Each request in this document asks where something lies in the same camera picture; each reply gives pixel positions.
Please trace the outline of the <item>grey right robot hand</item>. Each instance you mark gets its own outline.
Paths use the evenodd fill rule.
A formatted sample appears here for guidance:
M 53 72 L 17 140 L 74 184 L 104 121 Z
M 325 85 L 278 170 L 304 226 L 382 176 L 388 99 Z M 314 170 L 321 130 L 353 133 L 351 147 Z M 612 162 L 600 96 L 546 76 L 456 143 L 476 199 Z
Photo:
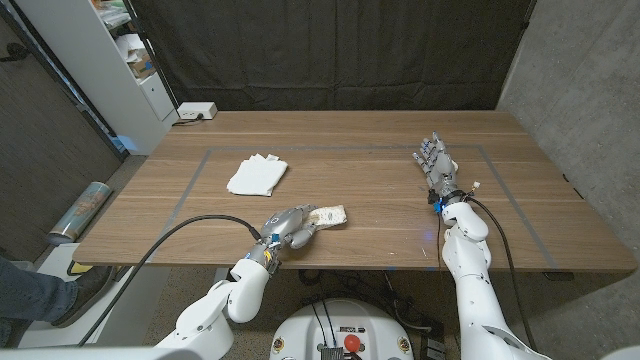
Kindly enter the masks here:
M 439 197 L 449 196 L 458 190 L 457 165 L 437 132 L 433 132 L 431 140 L 424 138 L 419 151 L 412 156 L 425 174 L 429 189 Z

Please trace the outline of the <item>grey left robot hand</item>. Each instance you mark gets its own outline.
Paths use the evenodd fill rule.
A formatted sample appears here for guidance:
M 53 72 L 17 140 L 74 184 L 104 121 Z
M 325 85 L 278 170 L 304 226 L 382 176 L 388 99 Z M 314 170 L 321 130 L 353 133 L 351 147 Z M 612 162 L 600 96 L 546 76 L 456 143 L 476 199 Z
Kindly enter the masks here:
M 316 209 L 316 205 L 303 204 L 274 213 L 260 230 L 261 240 L 267 245 L 279 242 L 292 249 L 302 248 L 317 230 L 315 224 L 305 223 Z

